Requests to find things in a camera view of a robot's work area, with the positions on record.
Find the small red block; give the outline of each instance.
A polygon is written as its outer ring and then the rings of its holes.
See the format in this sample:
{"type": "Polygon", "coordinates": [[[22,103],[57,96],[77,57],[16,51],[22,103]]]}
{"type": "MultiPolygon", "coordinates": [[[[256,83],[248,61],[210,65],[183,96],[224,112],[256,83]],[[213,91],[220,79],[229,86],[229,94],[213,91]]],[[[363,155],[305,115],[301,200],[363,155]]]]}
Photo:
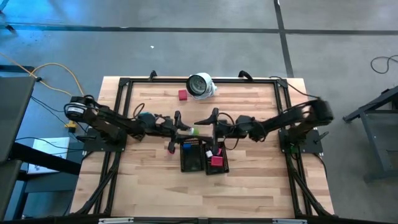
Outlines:
{"type": "Polygon", "coordinates": [[[178,91],[178,98],[181,100],[187,100],[187,91],[186,90],[179,90],[178,91]]]}
{"type": "Polygon", "coordinates": [[[220,156],[211,157],[211,166],[223,166],[223,158],[220,156]]]}

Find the wooden tabletop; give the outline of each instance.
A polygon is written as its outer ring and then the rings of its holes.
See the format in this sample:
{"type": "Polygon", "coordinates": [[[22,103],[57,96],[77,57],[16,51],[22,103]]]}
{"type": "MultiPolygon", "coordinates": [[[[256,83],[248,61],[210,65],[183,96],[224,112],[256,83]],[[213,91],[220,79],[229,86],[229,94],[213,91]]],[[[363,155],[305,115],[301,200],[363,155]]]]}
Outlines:
{"type": "MultiPolygon", "coordinates": [[[[99,103],[113,108],[119,78],[104,77],[99,103]]],[[[305,92],[303,79],[290,78],[288,81],[305,92]]],[[[185,89],[184,83],[135,83],[129,117],[139,103],[145,103],[143,111],[171,117],[175,110],[179,110],[187,125],[209,117],[214,107],[230,114],[233,119],[241,114],[258,120],[277,115],[272,85],[219,83],[217,86],[212,98],[197,101],[188,97],[187,101],[179,101],[178,90],[185,89]]],[[[308,100],[292,88],[289,91],[293,105],[308,100]]],[[[200,134],[209,134],[211,130],[211,126],[195,127],[200,134]]],[[[227,139],[227,147],[233,147],[234,141],[227,139]]],[[[221,175],[181,173],[179,147],[176,146],[176,153],[170,155],[167,144],[166,138],[146,136],[142,142],[128,138],[120,161],[112,216],[294,217],[285,157],[280,152],[276,131],[269,133],[265,142],[256,143],[246,138],[235,150],[227,151],[229,173],[221,175]]],[[[94,152],[83,161],[71,212],[81,208],[98,186],[103,157],[103,152],[94,152]]],[[[314,155],[304,154],[303,164],[308,187],[326,210],[333,213],[321,162],[314,155]]],[[[102,209],[106,205],[108,187],[109,184],[104,191],[102,209]]],[[[298,196],[304,212],[301,190],[298,190],[298,196]]]]}

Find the desk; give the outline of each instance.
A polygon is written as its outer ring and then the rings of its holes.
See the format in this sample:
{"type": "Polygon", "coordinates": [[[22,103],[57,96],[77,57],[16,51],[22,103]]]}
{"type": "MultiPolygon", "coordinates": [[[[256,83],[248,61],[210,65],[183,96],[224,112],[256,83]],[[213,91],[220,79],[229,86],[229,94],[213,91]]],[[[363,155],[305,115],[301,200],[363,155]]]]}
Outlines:
{"type": "MultiPolygon", "coordinates": [[[[99,103],[113,108],[119,78],[104,77],[99,103]]],[[[303,79],[289,79],[289,83],[305,92],[303,79]]],[[[178,90],[185,89],[184,83],[135,83],[129,117],[139,103],[146,104],[143,111],[171,117],[175,110],[180,110],[182,121],[187,125],[209,117],[214,107],[234,119],[240,114],[260,120],[277,115],[273,86],[250,83],[219,83],[217,86],[216,96],[212,98],[179,101],[178,90]]],[[[289,91],[293,105],[307,101],[306,96],[292,88],[289,91]]],[[[123,93],[119,113],[122,113],[125,97],[123,93]]],[[[196,128],[201,134],[211,130],[211,126],[196,128]]],[[[226,145],[232,147],[234,141],[228,139],[226,145]]],[[[176,153],[170,155],[167,145],[166,138],[146,136],[142,142],[128,138],[121,156],[112,216],[294,217],[286,161],[280,152],[276,131],[269,133],[265,142],[255,143],[247,138],[241,140],[235,150],[227,151],[230,172],[222,175],[181,173],[179,149],[176,147],[176,153]]],[[[83,161],[71,212],[81,208],[98,186],[103,157],[103,152],[94,152],[83,161]]],[[[304,154],[303,164],[308,187],[326,210],[333,213],[321,162],[314,155],[304,154]]],[[[297,188],[300,208],[304,210],[301,190],[297,188]]],[[[102,209],[107,196],[108,189],[105,189],[102,209]]]]}

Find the gray floor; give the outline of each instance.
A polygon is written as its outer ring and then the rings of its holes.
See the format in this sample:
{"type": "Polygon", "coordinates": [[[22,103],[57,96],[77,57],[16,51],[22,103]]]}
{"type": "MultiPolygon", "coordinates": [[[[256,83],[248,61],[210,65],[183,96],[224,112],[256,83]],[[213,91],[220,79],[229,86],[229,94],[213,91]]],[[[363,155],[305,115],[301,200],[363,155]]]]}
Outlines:
{"type": "MultiPolygon", "coordinates": [[[[287,29],[396,30],[398,2],[393,0],[280,0],[287,29]]],[[[272,0],[10,0],[4,13],[9,22],[84,26],[277,28],[272,0]]],[[[295,77],[305,79],[309,93],[331,103],[336,119],[322,131],[328,183],[335,212],[341,217],[398,222],[398,182],[371,184],[363,175],[377,169],[360,121],[341,118],[397,83],[398,65],[380,75],[372,58],[398,54],[398,36],[288,35],[295,77]]],[[[0,51],[24,65],[59,62],[72,69],[86,93],[97,95],[103,76],[185,76],[208,72],[236,76],[246,70],[254,77],[286,77],[278,34],[166,32],[65,32],[0,30],[0,51]]],[[[7,63],[0,58],[0,63],[7,63]]],[[[377,64],[383,69],[385,62],[377,64]]],[[[2,76],[14,74],[2,73],[2,76]]],[[[53,86],[78,94],[61,68],[39,72],[53,86]]],[[[36,85],[34,96],[54,108],[69,100],[36,85]]],[[[31,102],[19,137],[66,136],[51,114],[31,102]]],[[[41,203],[54,202],[40,196],[41,203]]],[[[39,201],[32,199],[33,204],[39,201]]],[[[64,197],[61,213],[68,205],[64,197]]],[[[38,214],[32,207],[28,215],[38,214]]]]}

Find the yellow cable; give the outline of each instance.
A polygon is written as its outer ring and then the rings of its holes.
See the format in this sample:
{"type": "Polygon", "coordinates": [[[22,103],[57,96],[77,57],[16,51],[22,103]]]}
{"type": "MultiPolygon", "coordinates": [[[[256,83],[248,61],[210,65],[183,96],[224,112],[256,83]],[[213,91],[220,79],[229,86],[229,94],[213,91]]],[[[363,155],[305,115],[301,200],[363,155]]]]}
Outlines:
{"type": "MultiPolygon", "coordinates": [[[[27,73],[29,74],[29,76],[33,76],[34,78],[37,78],[37,76],[34,75],[34,72],[36,72],[36,71],[37,71],[38,69],[40,69],[40,68],[46,67],[47,65],[57,65],[57,66],[60,66],[60,67],[64,68],[65,70],[67,70],[67,71],[72,75],[72,77],[73,77],[73,78],[75,79],[75,81],[76,81],[76,84],[77,84],[77,87],[78,87],[79,90],[80,90],[80,93],[84,96],[83,90],[81,89],[81,86],[80,86],[79,81],[77,80],[75,74],[74,74],[69,68],[67,68],[66,66],[64,66],[64,65],[62,65],[62,64],[59,64],[59,63],[46,63],[46,64],[44,64],[44,65],[41,65],[41,66],[35,68],[32,72],[30,72],[30,71],[26,70],[22,65],[18,64],[16,61],[14,61],[12,58],[8,57],[7,55],[5,55],[5,54],[3,54],[3,53],[1,53],[1,52],[0,52],[0,55],[2,55],[4,58],[6,58],[8,61],[10,61],[11,63],[13,63],[14,65],[17,65],[18,67],[20,67],[21,69],[23,69],[25,72],[27,72],[27,73]]],[[[43,81],[40,81],[40,82],[41,82],[41,84],[43,84],[44,86],[46,86],[47,88],[49,88],[49,89],[51,89],[51,90],[59,91],[59,92],[61,92],[61,93],[65,93],[65,94],[68,94],[68,95],[72,96],[72,94],[70,94],[69,92],[67,92],[67,91],[65,91],[65,90],[61,90],[61,89],[58,89],[58,88],[54,88],[54,87],[52,87],[52,86],[46,84],[46,83],[43,82],[43,81]]]]}

